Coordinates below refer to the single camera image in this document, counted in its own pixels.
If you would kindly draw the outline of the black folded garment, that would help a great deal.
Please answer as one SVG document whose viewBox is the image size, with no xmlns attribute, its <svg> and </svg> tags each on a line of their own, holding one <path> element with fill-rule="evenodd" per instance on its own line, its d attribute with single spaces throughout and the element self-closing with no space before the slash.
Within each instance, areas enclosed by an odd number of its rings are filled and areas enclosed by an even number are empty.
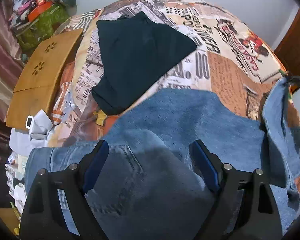
<svg viewBox="0 0 300 240">
<path fill-rule="evenodd" d="M 197 48 L 189 37 L 143 12 L 96 25 L 104 74 L 91 93 L 106 115 L 124 112 Z"/>
</svg>

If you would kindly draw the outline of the pink striped curtain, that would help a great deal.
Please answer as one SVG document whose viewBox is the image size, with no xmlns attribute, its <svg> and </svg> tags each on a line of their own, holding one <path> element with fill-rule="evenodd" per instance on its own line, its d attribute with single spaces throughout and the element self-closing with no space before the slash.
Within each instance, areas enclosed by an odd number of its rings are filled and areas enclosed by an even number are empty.
<svg viewBox="0 0 300 240">
<path fill-rule="evenodd" d="M 13 90 L 23 70 L 21 47 L 9 28 L 13 0 L 0 0 L 0 142 L 9 141 L 11 129 L 6 126 L 6 113 Z"/>
</svg>

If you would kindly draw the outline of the newspaper print bed blanket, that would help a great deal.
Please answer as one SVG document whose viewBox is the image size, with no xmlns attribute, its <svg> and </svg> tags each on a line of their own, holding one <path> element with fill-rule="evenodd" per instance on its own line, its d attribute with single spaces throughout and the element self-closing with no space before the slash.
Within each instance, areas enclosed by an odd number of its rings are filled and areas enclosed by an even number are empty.
<svg viewBox="0 0 300 240">
<path fill-rule="evenodd" d="M 149 204 L 211 207 L 192 143 L 267 176 L 286 219 L 299 208 L 300 120 L 271 49 L 228 11 L 199 0 L 120 0 L 85 32 L 59 123 L 17 138 L 24 190 L 109 145 L 85 198 L 99 215 Z"/>
</svg>

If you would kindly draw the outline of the blue denim jeans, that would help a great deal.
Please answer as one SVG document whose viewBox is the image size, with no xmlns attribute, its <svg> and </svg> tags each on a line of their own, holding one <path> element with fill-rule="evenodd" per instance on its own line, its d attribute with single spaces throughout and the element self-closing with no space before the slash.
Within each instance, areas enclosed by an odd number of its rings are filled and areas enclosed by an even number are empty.
<svg viewBox="0 0 300 240">
<path fill-rule="evenodd" d="M 230 239 L 281 239 L 300 205 L 300 128 L 288 123 L 284 76 L 264 96 L 261 120 L 228 110 L 215 93 L 162 89 L 118 118 L 97 141 L 36 148 L 27 161 L 21 239 L 64 239 L 50 203 L 49 173 L 79 163 L 100 140 L 109 155 L 85 198 L 107 239 L 195 239 L 215 202 L 190 153 L 201 140 L 222 163 L 249 172 L 237 190 Z M 78 234 L 58 190 L 68 230 Z"/>
</svg>

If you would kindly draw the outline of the white plastic bag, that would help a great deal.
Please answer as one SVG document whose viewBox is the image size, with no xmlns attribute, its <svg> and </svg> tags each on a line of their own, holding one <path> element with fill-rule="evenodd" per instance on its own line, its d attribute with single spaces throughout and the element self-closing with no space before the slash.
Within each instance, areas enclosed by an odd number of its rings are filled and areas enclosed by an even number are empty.
<svg viewBox="0 0 300 240">
<path fill-rule="evenodd" d="M 28 157 L 34 148 L 47 146 L 53 123 L 41 109 L 35 116 L 27 117 L 24 127 L 26 131 L 12 128 L 9 147 L 16 154 Z"/>
</svg>

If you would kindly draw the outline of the green storage bag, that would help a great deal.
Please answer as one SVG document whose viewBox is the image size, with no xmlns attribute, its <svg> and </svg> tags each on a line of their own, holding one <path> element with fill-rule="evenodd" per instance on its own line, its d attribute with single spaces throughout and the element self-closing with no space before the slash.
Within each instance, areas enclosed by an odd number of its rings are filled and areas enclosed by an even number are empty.
<svg viewBox="0 0 300 240">
<path fill-rule="evenodd" d="M 53 4 L 33 21 L 13 28 L 13 33 L 25 54 L 32 54 L 40 42 L 50 38 L 69 18 L 65 7 Z"/>
</svg>

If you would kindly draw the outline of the orange box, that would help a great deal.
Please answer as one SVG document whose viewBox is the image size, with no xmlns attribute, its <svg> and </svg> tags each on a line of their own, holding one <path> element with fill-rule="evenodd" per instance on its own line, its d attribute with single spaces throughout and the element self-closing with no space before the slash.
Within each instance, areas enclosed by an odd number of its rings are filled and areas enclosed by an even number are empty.
<svg viewBox="0 0 300 240">
<path fill-rule="evenodd" d="M 47 9 L 49 9 L 53 5 L 52 2 L 48 1 L 42 5 L 37 6 L 34 8 L 29 14 L 28 14 L 28 20 L 31 22 L 33 21 L 36 17 L 38 17 L 40 14 L 45 12 Z"/>
</svg>

